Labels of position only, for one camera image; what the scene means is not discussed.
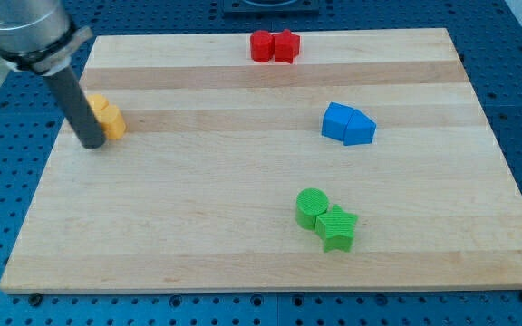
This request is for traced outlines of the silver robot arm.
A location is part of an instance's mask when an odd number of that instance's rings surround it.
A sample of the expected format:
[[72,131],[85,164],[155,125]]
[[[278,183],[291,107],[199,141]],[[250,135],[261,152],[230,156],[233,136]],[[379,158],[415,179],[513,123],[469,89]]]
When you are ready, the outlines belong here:
[[60,0],[0,0],[0,57],[14,71],[54,75],[92,37]]

